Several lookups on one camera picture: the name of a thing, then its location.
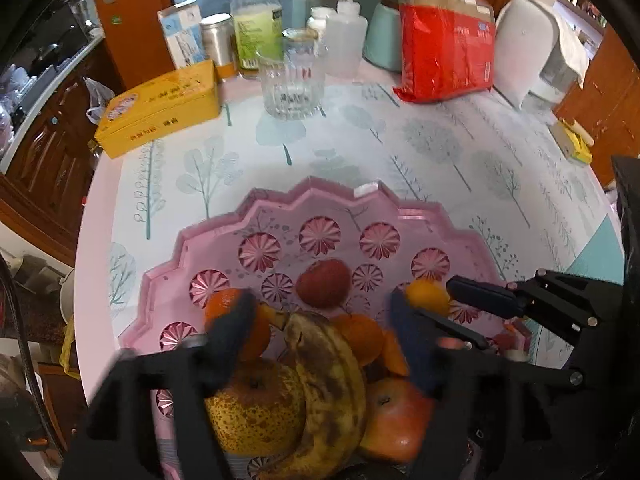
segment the white bottle cap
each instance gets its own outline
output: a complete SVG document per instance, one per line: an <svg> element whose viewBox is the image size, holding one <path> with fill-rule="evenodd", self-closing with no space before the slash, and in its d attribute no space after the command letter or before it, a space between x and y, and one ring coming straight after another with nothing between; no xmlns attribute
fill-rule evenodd
<svg viewBox="0 0 640 480"><path fill-rule="evenodd" d="M311 15L314 18L322 20L328 18L332 14L335 14L335 9L332 9L331 7L311 7Z"/></svg>
<svg viewBox="0 0 640 480"><path fill-rule="evenodd" d="M358 2L340 0L338 2L338 14L346 14L347 16L359 16L360 4Z"/></svg>

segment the drinking glass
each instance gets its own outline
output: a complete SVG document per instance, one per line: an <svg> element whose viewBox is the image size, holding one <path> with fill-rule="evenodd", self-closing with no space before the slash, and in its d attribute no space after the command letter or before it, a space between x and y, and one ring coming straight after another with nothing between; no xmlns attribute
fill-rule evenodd
<svg viewBox="0 0 640 480"><path fill-rule="evenodd" d="M264 108L270 115L295 120L319 110L324 96L324 45L280 38L256 54Z"/></svg>

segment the pink fruit tray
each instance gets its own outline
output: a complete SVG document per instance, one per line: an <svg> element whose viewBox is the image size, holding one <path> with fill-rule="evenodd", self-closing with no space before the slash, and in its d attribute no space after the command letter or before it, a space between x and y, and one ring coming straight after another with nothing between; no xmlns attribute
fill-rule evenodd
<svg viewBox="0 0 640 480"><path fill-rule="evenodd" d="M439 203L400 200L382 183L352 190L306 178L287 193L254 189L235 212L183 229L172 259L144 274L138 316L120 343L140 353L174 348L204 330L207 300L227 287L251 288L283 310L310 310L294 284L310 264L327 258L350 268L351 291L343 305L322 314L361 313L382 326L389 293L415 278L445 283L460 274L500 283L482 238L454 228ZM452 305L451 318L497 347L507 335L528 351L530 333L519 321L462 304ZM273 330L265 357L278 358L284 349L282 334ZM156 403L160 419L171 417L169 392L158 392Z"/></svg>

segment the red plastic packaging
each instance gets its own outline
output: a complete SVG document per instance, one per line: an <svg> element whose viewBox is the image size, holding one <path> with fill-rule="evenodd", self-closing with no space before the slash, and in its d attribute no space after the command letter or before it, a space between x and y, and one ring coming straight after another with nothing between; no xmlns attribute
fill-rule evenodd
<svg viewBox="0 0 640 480"><path fill-rule="evenodd" d="M448 99L494 82L494 14L481 0L401 0L403 101Z"/></svg>

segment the bottle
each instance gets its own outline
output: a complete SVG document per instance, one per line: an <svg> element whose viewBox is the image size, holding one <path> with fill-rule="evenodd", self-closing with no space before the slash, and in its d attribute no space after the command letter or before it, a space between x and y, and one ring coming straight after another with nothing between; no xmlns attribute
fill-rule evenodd
<svg viewBox="0 0 640 480"><path fill-rule="evenodd" d="M326 72L336 77L356 77L366 35L367 19L360 15L360 4L349 0L338 2L337 14L326 19Z"/></svg>
<svg viewBox="0 0 640 480"><path fill-rule="evenodd" d="M331 7L311 7L311 17L306 20L306 26L318 33L318 41L322 41L326 30L326 19L335 14Z"/></svg>
<svg viewBox="0 0 640 480"><path fill-rule="evenodd" d="M231 16L240 73L245 78L257 78L255 51L265 44L275 44L282 36L282 4L280 0L231 0Z"/></svg>

